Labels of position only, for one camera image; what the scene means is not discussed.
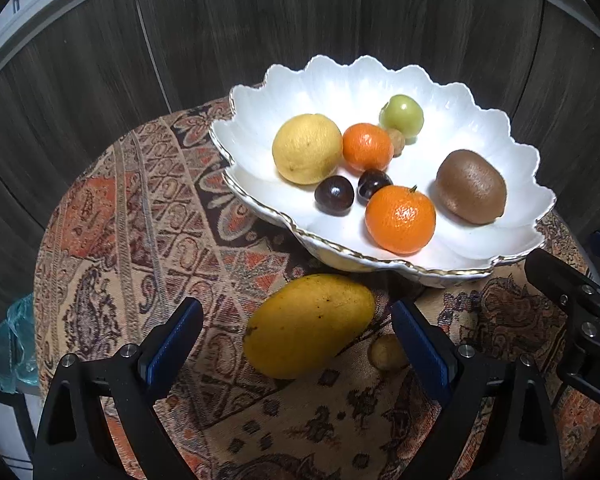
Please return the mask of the brown kiwi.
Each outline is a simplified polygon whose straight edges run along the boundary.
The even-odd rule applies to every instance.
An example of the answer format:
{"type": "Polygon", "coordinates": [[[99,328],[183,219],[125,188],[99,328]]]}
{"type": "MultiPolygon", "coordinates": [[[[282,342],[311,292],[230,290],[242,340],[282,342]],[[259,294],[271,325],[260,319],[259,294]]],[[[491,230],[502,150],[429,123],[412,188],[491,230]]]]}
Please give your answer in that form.
{"type": "Polygon", "coordinates": [[[490,162],[468,150],[457,150],[440,165],[434,188],[440,203],[472,224],[488,224],[504,214],[507,188],[490,162]]]}

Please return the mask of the dark cherry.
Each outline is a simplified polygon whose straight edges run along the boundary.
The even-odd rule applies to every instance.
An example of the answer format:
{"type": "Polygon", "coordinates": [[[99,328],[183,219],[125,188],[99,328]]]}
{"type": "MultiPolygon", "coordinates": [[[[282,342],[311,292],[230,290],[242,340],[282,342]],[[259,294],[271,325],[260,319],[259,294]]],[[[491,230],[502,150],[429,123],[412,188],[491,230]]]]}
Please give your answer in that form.
{"type": "Polygon", "coordinates": [[[393,185],[393,182],[388,174],[383,171],[378,169],[364,171],[358,179],[358,187],[356,188],[358,201],[363,205],[367,205],[377,191],[388,185],[393,185]]]}
{"type": "Polygon", "coordinates": [[[354,189],[351,182],[343,176],[331,176],[324,179],[314,190],[315,205],[325,214],[345,216],[354,201],[354,189]]]}

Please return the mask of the teal glass object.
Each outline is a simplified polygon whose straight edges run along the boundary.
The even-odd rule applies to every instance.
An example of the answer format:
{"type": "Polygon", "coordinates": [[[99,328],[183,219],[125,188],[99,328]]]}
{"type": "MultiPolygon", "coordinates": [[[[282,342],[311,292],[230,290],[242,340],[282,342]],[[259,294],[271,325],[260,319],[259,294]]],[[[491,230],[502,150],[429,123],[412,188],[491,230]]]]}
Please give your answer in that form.
{"type": "Polygon", "coordinates": [[[0,389],[15,393],[20,382],[38,384],[35,355],[33,295],[22,297],[8,309],[0,324],[0,389]]]}

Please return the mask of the large orange tangerine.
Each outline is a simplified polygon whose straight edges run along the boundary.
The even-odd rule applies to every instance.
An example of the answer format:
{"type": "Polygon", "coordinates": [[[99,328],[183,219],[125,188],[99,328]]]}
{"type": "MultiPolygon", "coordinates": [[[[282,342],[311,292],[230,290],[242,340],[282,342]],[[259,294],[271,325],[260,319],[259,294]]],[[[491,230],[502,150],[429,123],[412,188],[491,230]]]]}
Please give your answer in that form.
{"type": "Polygon", "coordinates": [[[374,242],[397,255],[424,248],[436,228],[434,203],[417,188],[388,185],[377,191],[365,209],[365,226],[374,242]]]}

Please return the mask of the yellow mango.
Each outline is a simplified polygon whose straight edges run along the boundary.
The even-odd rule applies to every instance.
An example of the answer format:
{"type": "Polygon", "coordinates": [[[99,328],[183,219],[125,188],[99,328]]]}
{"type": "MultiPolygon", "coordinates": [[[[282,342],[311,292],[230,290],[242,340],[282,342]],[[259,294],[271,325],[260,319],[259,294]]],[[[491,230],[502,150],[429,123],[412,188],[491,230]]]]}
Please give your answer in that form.
{"type": "Polygon", "coordinates": [[[366,286],[337,274],[302,276],[251,315],[242,350],[261,374],[296,379],[336,356],[374,314],[375,298],[366,286]]]}

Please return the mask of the patterned paisley tablecloth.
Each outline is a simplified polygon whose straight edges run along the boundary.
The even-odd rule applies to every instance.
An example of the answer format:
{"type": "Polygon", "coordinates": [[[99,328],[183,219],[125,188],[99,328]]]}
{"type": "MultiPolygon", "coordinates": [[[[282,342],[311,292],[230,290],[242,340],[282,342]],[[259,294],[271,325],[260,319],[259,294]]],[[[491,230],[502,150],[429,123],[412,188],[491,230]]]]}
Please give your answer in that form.
{"type": "Polygon", "coordinates": [[[600,406],[562,388],[565,315],[518,263],[447,289],[364,274],[376,298],[373,322],[325,368],[278,382],[249,365],[242,335],[252,312],[323,266],[225,185],[209,128],[228,114],[218,99],[146,122],[114,141],[62,198],[34,274],[42,385],[65,354],[111,356],[192,296],[204,307],[204,328],[156,411],[199,478],[394,479],[439,411],[410,368],[382,372],[368,359],[391,330],[390,304],[410,297],[456,344],[507,361],[532,356],[556,405],[562,466],[575,471],[600,429],[600,406]]]}

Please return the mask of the green apple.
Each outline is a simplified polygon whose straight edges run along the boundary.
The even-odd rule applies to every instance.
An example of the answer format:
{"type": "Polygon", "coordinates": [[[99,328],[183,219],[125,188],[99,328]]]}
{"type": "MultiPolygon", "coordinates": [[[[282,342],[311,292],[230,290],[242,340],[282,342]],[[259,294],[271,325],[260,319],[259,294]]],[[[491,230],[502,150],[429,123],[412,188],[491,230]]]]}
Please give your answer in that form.
{"type": "Polygon", "coordinates": [[[379,122],[382,128],[396,129],[407,139],[411,139],[422,130],[424,112],[410,96],[396,94],[381,109],[379,122]]]}

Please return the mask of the small orange tangerine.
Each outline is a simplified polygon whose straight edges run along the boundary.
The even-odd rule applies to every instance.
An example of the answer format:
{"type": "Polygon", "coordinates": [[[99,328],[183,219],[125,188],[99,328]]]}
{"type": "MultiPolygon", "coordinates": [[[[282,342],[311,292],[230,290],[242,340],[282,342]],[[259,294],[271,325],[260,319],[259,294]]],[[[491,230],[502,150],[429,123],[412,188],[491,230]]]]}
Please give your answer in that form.
{"type": "Polygon", "coordinates": [[[393,159],[393,146],[384,129],[361,122],[343,133],[342,154],[346,163],[358,172],[384,171],[393,159]]]}

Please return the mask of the yellow lemon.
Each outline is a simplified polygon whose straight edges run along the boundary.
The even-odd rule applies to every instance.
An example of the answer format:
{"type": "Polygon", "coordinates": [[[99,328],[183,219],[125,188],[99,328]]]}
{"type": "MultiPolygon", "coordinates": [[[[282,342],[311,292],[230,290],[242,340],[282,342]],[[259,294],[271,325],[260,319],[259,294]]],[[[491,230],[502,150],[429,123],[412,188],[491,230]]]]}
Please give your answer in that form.
{"type": "Polygon", "coordinates": [[[294,184],[317,184],[340,164],[342,134],[321,114],[302,114],[287,120],[276,133],[272,155],[277,172],[294,184]]]}

